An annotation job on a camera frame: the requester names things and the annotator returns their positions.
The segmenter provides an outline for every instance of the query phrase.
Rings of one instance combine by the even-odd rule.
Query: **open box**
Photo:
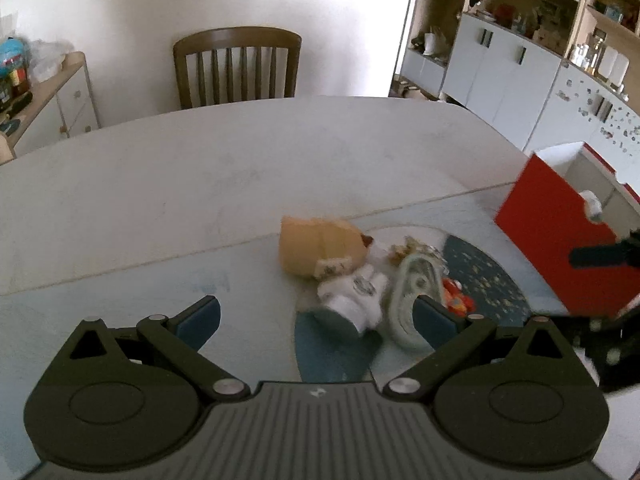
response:
[[[584,190],[602,204],[602,223],[587,218]],[[614,244],[640,229],[640,198],[588,144],[532,155],[495,222],[574,316],[613,316],[640,292],[640,269],[569,265],[572,249]]]

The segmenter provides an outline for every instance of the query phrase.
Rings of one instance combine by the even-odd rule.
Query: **wall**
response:
[[[0,0],[30,39],[84,51],[103,126],[178,109],[172,45],[207,28],[303,38],[297,95],[386,96],[409,0]]]

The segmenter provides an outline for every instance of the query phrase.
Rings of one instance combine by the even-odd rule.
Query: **wooden chair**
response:
[[[226,98],[234,102],[234,64],[232,48],[240,48],[241,99],[248,100],[247,48],[255,49],[255,95],[262,98],[262,47],[271,48],[269,72],[269,99],[276,97],[276,49],[287,49],[287,71],[285,74],[284,97],[296,93],[298,61],[302,38],[299,35],[271,27],[233,27],[204,30],[182,38],[174,45],[175,75],[178,81],[180,106],[183,110],[193,108],[187,70],[187,56],[197,54],[196,72],[200,105],[207,105],[203,52],[211,52],[211,75],[213,80],[213,104],[220,104],[220,70],[218,50],[226,50]]]

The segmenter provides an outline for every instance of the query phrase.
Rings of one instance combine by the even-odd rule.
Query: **table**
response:
[[[215,294],[222,322],[201,353],[252,387],[298,380],[291,336],[303,283],[277,264],[283,214],[443,228],[494,257],[532,308],[562,311],[492,221],[526,159],[462,108],[252,102],[63,144],[0,168],[2,478],[36,463],[22,407],[85,316],[133,326]],[[392,350],[372,372],[383,381],[406,363]]]

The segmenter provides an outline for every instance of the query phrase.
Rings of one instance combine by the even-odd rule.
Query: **tabletop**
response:
[[[0,166],[0,295],[513,182],[526,156],[464,108],[314,97],[184,110]]]

